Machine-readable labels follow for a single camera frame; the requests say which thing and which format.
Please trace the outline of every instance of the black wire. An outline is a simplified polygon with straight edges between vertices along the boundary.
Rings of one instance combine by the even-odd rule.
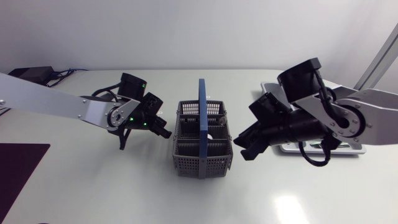
[[[95,92],[94,92],[93,94],[91,94],[91,95],[92,95],[92,96],[96,96],[96,95],[98,95],[98,94],[100,94],[100,93],[103,93],[103,92],[105,92],[105,91],[113,90],[114,88],[120,87],[121,84],[122,84],[122,83],[118,83],[118,84],[113,85],[113,86],[109,86],[109,87],[106,87],[106,88],[99,89],[99,90],[95,91]]]
[[[119,102],[118,97],[111,90],[107,90],[107,92],[113,96],[113,98],[116,102]]]
[[[58,81],[56,81],[55,83],[51,84],[51,85],[47,85],[47,87],[54,87],[56,85],[58,85],[60,82],[62,82],[62,80],[64,80],[66,77],[69,77],[73,72],[75,72],[75,70],[68,70],[66,75],[62,75]]]
[[[319,92],[319,98],[321,99],[323,109],[325,110],[326,114],[331,119],[333,119],[337,124],[339,124],[339,126],[342,126],[341,119],[339,118],[336,111],[331,106],[331,103],[330,103],[331,98],[327,92],[329,91],[332,94],[333,100],[335,100],[336,94],[333,92],[332,89],[330,89],[330,88],[327,89],[325,87],[325,84],[323,83],[323,80],[322,80],[318,70],[315,70],[314,74],[315,74],[315,77],[317,78],[319,85],[321,86],[318,92]]]
[[[323,153],[325,153],[325,160],[324,161],[314,161],[313,159],[309,158],[307,156],[307,154],[304,151],[304,147],[303,147],[303,142],[298,142],[298,148],[300,149],[301,155],[304,157],[304,159],[311,163],[311,165],[317,166],[317,167],[323,167],[325,165],[328,164],[329,160],[330,160],[330,150],[326,149],[326,148],[322,148],[323,149]]]

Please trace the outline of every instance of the white wall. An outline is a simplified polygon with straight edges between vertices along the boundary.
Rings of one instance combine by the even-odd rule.
[[[354,86],[398,22],[396,0],[0,0],[0,72],[271,68],[319,57]]]

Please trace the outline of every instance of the white table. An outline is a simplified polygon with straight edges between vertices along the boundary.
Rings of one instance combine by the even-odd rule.
[[[148,82],[174,132],[177,104],[224,101],[233,138],[255,122],[248,106],[277,70],[135,70],[77,72],[56,86],[76,96],[119,82],[122,72]],[[332,156],[317,168],[269,148],[244,161],[233,145],[226,177],[179,177],[172,137],[132,131],[117,136],[77,119],[11,110],[0,117],[0,142],[50,143],[4,223],[397,223],[396,146],[368,146],[362,156]]]

